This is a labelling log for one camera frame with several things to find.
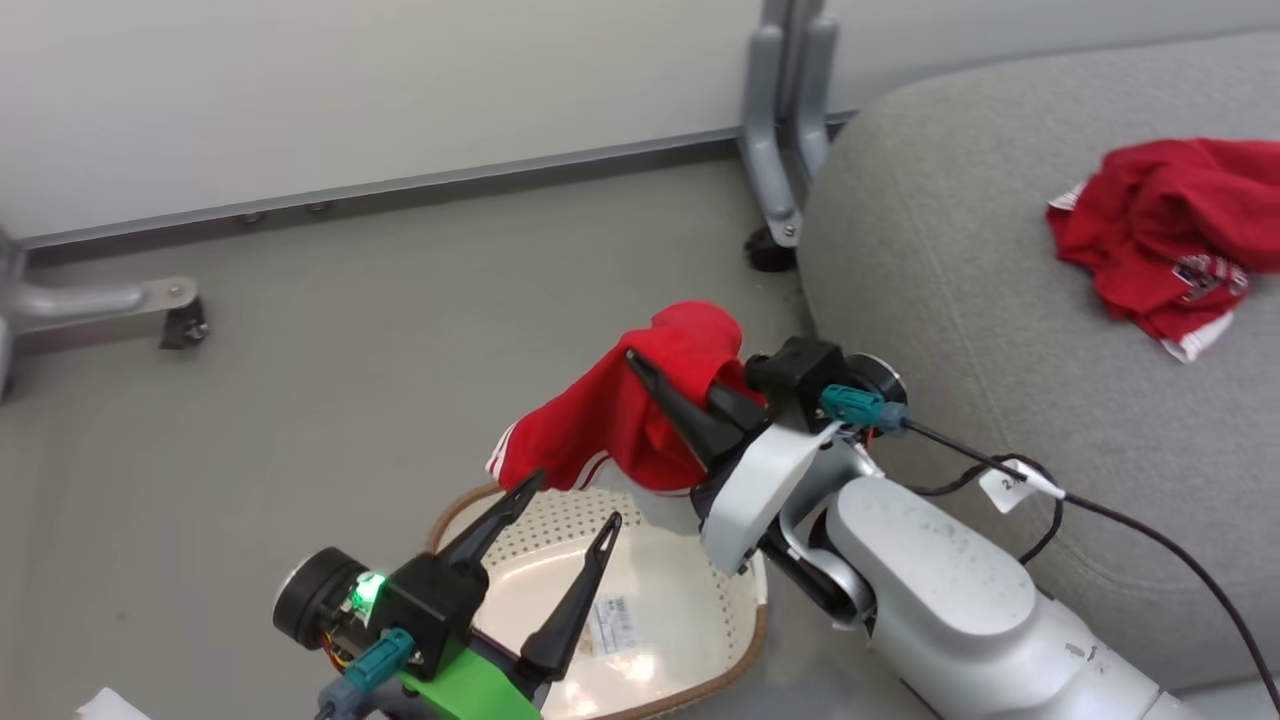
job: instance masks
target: metal bracket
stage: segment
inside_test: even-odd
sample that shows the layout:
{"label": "metal bracket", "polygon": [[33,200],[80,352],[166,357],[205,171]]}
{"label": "metal bracket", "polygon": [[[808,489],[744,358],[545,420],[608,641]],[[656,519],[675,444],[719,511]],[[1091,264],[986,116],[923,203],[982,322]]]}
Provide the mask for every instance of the metal bracket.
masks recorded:
{"label": "metal bracket", "polygon": [[801,229],[800,210],[782,164],[776,128],[788,10],[788,0],[764,1],[760,27],[751,35],[739,136],[739,150],[755,201],[769,225],[769,234],[782,247],[795,247]]}
{"label": "metal bracket", "polygon": [[26,265],[27,251],[0,237],[0,380],[8,375],[14,338],[19,334],[166,313],[197,301],[196,281],[188,277],[49,288],[26,282]]}
{"label": "metal bracket", "polygon": [[809,0],[800,23],[800,60],[791,97],[791,140],[800,154],[806,186],[812,186],[827,161],[831,141],[827,136],[827,88],[836,59],[840,23],[822,14],[823,3]]}

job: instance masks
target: sofa cushion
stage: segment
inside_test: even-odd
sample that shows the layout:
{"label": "sofa cushion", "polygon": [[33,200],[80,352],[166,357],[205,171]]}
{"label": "sofa cushion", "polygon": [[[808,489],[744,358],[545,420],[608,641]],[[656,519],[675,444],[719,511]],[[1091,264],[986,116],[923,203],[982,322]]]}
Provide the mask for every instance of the sofa cushion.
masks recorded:
{"label": "sofa cushion", "polygon": [[[815,183],[799,261],[817,329],[904,375],[916,416],[1021,452],[1071,492],[1147,521],[1222,584],[1280,666],[1280,287],[1181,365],[1107,316],[1060,263],[1046,202],[1115,147],[1161,137],[1280,138],[1280,33],[1010,63],[876,101]],[[899,480],[969,464],[920,438],[873,454]],[[1048,527],[972,487],[941,501],[1015,555]],[[1247,678],[1226,614],[1176,557],[1066,509],[1037,583],[1166,687]]]}

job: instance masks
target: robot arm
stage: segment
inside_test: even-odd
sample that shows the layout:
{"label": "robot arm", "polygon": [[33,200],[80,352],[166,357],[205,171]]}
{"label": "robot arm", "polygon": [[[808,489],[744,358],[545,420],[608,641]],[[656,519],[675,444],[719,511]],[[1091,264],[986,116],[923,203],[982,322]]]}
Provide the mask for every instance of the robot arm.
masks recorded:
{"label": "robot arm", "polygon": [[[869,356],[791,338],[748,365],[764,418],[735,414],[723,388],[708,411],[630,356],[655,402],[708,470],[692,501],[712,561],[737,571],[759,548],[943,717],[1174,719],[1179,701],[1039,592],[1009,553],[884,473],[827,416],[822,392],[855,387],[905,402]],[[813,532],[800,523],[826,505]]]}

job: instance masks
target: perforated basket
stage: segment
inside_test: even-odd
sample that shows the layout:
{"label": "perforated basket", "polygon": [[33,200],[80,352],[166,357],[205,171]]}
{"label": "perforated basket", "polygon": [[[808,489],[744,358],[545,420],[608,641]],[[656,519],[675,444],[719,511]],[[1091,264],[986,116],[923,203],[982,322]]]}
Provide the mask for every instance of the perforated basket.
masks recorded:
{"label": "perforated basket", "polygon": [[[428,539],[435,551],[500,496],[472,491]],[[737,680],[764,646],[764,568],[728,577],[698,537],[645,523],[623,492],[541,492],[484,557],[489,594],[475,625],[509,648],[547,619],[611,512],[623,528],[563,682],[543,705],[547,720],[634,720],[695,702]]]}

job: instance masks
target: wire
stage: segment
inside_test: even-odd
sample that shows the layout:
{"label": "wire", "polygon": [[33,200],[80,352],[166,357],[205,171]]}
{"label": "wire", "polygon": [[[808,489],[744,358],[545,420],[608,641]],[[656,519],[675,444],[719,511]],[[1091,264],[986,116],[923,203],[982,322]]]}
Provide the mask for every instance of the wire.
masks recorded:
{"label": "wire", "polygon": [[1018,559],[1018,562],[1027,565],[1032,560],[1036,560],[1036,556],[1039,555],[1042,550],[1048,547],[1048,543],[1053,539],[1053,537],[1057,536],[1057,530],[1062,527],[1062,507],[1064,507],[1062,501],[1055,497],[1053,520],[1050,521],[1048,529],[1044,530],[1043,536],[1041,536],[1039,542],[1037,542],[1036,544],[1032,546],[1030,550],[1024,552],[1023,556]]}
{"label": "wire", "polygon": [[[996,460],[1000,460],[1001,462],[1004,462],[1005,460],[1020,460],[1021,462],[1027,464],[1033,470],[1036,470],[1037,473],[1039,473],[1039,475],[1042,478],[1044,478],[1046,480],[1048,480],[1050,483],[1052,483],[1055,487],[1057,486],[1057,480],[1053,479],[1053,475],[1048,471],[1047,468],[1044,468],[1039,462],[1032,460],[1030,457],[1027,457],[1025,455],[1018,455],[1016,452],[1014,452],[1014,454],[1010,454],[1010,455],[998,456],[998,457],[996,457]],[[1044,530],[1044,534],[1041,536],[1041,539],[1037,541],[1036,544],[1033,544],[1030,550],[1028,550],[1027,552],[1024,552],[1023,556],[1018,559],[1018,562],[1020,562],[1023,565],[1027,565],[1032,560],[1036,560],[1036,556],[1039,555],[1042,550],[1044,550],[1046,547],[1048,547],[1048,543],[1052,542],[1055,537],[1057,537],[1057,532],[1062,528],[1064,507],[1065,506],[1064,506],[1062,501],[1055,497],[1053,498],[1053,519],[1050,521],[1048,529]]]}
{"label": "wire", "polygon": [[333,639],[329,637],[328,633],[320,634],[320,647],[324,648],[325,657],[329,659],[329,665],[333,665],[333,669],[337,670],[339,675],[346,675],[347,665],[349,664],[343,664],[340,660],[338,660],[338,656],[334,655]]}
{"label": "wire", "polygon": [[1249,632],[1249,626],[1244,624],[1244,618],[1240,618],[1240,611],[1235,609],[1235,605],[1233,605],[1230,598],[1226,597],[1226,593],[1222,591],[1222,588],[1217,584],[1216,580],[1213,580],[1212,577],[1210,577],[1208,571],[1204,570],[1204,568],[1201,566],[1201,564],[1197,562],[1196,559],[1190,556],[1189,552],[1183,550],[1174,541],[1160,534],[1157,530],[1148,528],[1147,525],[1139,523],[1138,520],[1134,520],[1133,518],[1129,518],[1128,515],[1116,512],[1110,507],[1103,507],[1096,502],[1091,502],[1088,500],[1084,500],[1083,497],[1071,493],[1066,493],[1066,497],[1064,497],[1062,500],[1070,502],[1071,505],[1075,505],[1076,507],[1083,507],[1089,512],[1102,515],[1103,518],[1115,520],[1121,525],[1138,530],[1139,533],[1165,546],[1165,550],[1172,552],[1174,555],[1178,556],[1179,560],[1185,562],[1187,566],[1190,568],[1192,571],[1196,573],[1196,575],[1199,577],[1199,579],[1203,580],[1206,585],[1208,585],[1210,592],[1212,592],[1213,597],[1216,597],[1217,601],[1222,605],[1222,609],[1226,610],[1226,614],[1231,616],[1231,623],[1235,624],[1236,632],[1240,633],[1240,638],[1244,641],[1244,646],[1249,648],[1249,656],[1253,657],[1253,664],[1258,667],[1258,675],[1262,676],[1262,684],[1266,685],[1267,694],[1271,696],[1271,705],[1274,705],[1276,707],[1276,711],[1280,712],[1280,691],[1276,689],[1275,678],[1271,676],[1271,669],[1267,667],[1267,661],[1266,659],[1262,657],[1262,651],[1258,650],[1258,643],[1253,639],[1253,633]]}
{"label": "wire", "polygon": [[[1001,468],[1005,468],[1006,470],[1009,469],[1007,465],[1004,465],[1006,460],[1021,460],[1027,465],[1030,465],[1046,480],[1053,483],[1055,486],[1057,484],[1057,480],[1053,479],[1053,475],[1051,475],[1050,471],[1043,465],[1032,460],[1030,457],[1027,457],[1025,455],[1018,455],[1016,452],[1011,452],[1009,455],[997,455],[991,460],[1000,462]],[[963,489],[965,486],[972,483],[974,478],[980,475],[986,469],[987,464],[983,462],[982,465],[974,465],[973,468],[969,468],[968,470],[965,470],[963,475],[960,475],[959,479],[947,483],[942,487],[922,488],[922,487],[906,486],[906,489],[922,497],[938,497],[943,495],[950,495],[952,492],[956,492],[957,489]],[[1044,534],[1041,536],[1041,539],[1037,541],[1030,550],[1024,552],[1021,557],[1018,559],[1018,562],[1027,565],[1028,562],[1034,560],[1036,556],[1039,555],[1041,551],[1043,551],[1046,547],[1048,547],[1048,543],[1052,542],[1055,537],[1057,537],[1057,532],[1061,528],[1062,528],[1062,501],[1053,498],[1053,520],[1050,521],[1048,530],[1046,530]]]}
{"label": "wire", "polygon": [[947,436],[945,436],[945,434],[942,434],[942,433],[940,433],[937,430],[931,430],[929,428],[927,428],[927,427],[916,423],[915,420],[913,420],[910,418],[902,418],[902,427],[906,428],[906,429],[909,429],[909,430],[914,430],[916,433],[920,433],[922,436],[932,439],[933,442],[936,442],[938,445],[950,447],[951,450],[959,452],[960,455],[964,455],[966,457],[972,457],[972,459],[977,460],[978,462],[982,462],[983,465],[991,468],[992,470],[1000,470],[1001,473],[1009,475],[1010,478],[1016,478],[1019,480],[1023,480],[1024,483],[1027,482],[1027,475],[1019,473],[1018,470],[1012,470],[1010,468],[1006,468],[1005,465],[1001,465],[1000,462],[997,462],[991,456],[984,455],[982,452],[978,452],[977,450],[969,447],[968,445],[965,445],[963,442],[954,441],[954,439],[948,438]]}

